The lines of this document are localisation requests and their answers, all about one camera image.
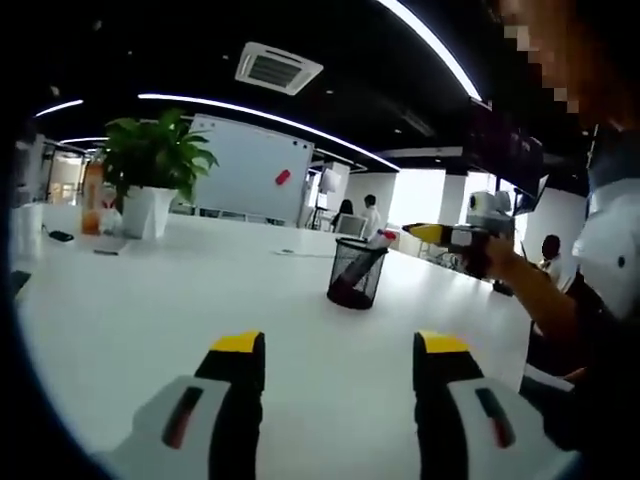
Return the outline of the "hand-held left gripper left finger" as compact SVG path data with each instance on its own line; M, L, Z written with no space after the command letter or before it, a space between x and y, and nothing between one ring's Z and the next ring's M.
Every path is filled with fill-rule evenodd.
M266 342L260 331L224 336L192 375L141 405L129 435L99 454L115 479L253 479L263 418Z

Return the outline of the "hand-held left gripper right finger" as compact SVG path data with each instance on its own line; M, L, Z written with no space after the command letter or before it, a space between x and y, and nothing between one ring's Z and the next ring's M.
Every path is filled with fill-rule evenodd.
M486 377L463 341L416 332L413 390L421 478L582 478L581 455L555 445L541 413Z

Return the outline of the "person's right hand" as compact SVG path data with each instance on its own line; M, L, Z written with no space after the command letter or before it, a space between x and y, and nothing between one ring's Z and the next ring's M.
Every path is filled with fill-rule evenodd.
M528 268L527 261L514 251L506 237L481 237L463 254L465 270L477 278L491 278L511 283Z

